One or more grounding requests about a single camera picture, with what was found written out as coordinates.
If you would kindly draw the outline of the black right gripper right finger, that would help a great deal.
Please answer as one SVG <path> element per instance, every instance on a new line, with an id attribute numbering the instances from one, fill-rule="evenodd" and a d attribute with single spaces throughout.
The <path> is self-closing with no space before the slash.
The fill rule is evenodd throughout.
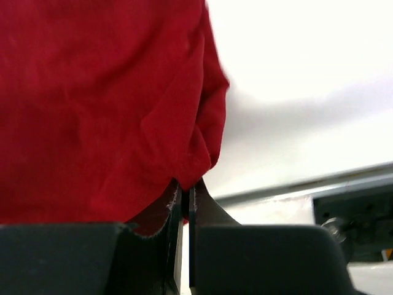
<path id="1" fill-rule="evenodd" d="M 193 294 L 355 294 L 346 261 L 324 228 L 242 225 L 199 181 L 189 192 Z"/>

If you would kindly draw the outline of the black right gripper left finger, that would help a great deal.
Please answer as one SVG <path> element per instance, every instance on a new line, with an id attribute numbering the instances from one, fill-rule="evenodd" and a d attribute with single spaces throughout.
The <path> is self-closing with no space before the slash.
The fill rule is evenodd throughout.
<path id="1" fill-rule="evenodd" d="M 1 226 L 2 294 L 179 294 L 182 191 L 127 223 Z"/>

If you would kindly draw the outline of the red t-shirt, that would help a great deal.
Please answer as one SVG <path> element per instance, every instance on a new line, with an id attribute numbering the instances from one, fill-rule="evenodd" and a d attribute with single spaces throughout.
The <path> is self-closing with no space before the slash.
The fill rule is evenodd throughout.
<path id="1" fill-rule="evenodd" d="M 204 1 L 1 2 L 1 222 L 125 222 L 216 163 Z"/>

